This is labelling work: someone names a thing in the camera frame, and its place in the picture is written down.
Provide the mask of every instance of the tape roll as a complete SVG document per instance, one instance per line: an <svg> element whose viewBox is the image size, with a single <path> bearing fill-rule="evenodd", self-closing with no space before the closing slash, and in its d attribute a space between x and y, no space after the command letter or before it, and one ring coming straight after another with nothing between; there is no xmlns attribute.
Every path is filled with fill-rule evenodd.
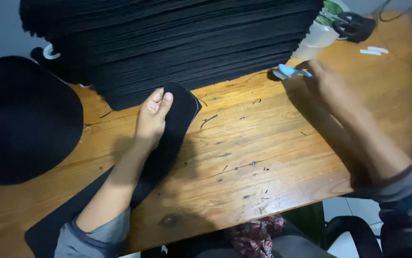
<svg viewBox="0 0 412 258"><path fill-rule="evenodd" d="M53 45L48 44L48 46L44 48L43 55L48 60L53 60L61 56L60 53L56 53L55 55L52 55L52 52L53 52Z"/></svg>

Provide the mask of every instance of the hand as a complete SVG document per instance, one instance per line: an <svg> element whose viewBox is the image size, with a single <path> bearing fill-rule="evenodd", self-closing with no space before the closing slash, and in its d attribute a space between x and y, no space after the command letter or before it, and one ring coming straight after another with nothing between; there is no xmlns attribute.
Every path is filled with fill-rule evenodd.
<svg viewBox="0 0 412 258"><path fill-rule="evenodd" d="M163 91L163 88L156 89L139 109L135 143L147 146L149 151L157 148L165 131L165 116L173 103L173 94L167 92L163 95Z"/></svg>
<svg viewBox="0 0 412 258"><path fill-rule="evenodd" d="M312 78L304 77L308 89L318 96L337 118L366 110L354 92L347 87L339 72L315 59L302 62L296 68L307 69L313 75Z"/></svg>

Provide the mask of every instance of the black felt piece on table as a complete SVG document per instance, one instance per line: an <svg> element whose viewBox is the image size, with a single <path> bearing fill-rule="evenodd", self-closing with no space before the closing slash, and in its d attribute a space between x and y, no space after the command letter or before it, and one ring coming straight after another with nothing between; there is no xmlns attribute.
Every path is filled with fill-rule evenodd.
<svg viewBox="0 0 412 258"><path fill-rule="evenodd" d="M68 85L27 58L0 58L0 185L60 164L82 129L82 104Z"/></svg>
<svg viewBox="0 0 412 258"><path fill-rule="evenodd" d="M193 90L286 63L322 7L322 0L21 0L20 17L121 110L161 80Z"/></svg>
<svg viewBox="0 0 412 258"><path fill-rule="evenodd" d="M190 123L201 109L197 98L178 83L166 83L165 92L173 94L173 105L166 115L165 132L160 143L147 158L141 172L130 203L131 208L137 207L168 174L176 161ZM36 258L53 257L60 228L85 208L111 170L112 168L26 231L25 241Z"/></svg>

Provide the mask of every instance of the left hand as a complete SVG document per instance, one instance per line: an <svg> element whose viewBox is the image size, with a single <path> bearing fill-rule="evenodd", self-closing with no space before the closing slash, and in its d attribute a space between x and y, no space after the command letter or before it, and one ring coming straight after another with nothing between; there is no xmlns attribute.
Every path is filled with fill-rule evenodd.
<svg viewBox="0 0 412 258"><path fill-rule="evenodd" d="M164 93L163 88L156 89L141 104L136 122L135 142L141 142L150 151L158 146L165 131L165 116L173 104L173 94Z"/></svg>

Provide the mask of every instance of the scissors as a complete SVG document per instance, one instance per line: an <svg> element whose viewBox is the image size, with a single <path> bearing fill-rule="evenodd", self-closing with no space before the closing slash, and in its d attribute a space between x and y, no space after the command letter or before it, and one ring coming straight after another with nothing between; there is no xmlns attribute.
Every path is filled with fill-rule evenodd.
<svg viewBox="0 0 412 258"><path fill-rule="evenodd" d="M346 37L355 43L367 39L375 28L373 19L364 18L355 12L344 11L335 15L324 7L319 14L333 21L332 27L340 37Z"/></svg>

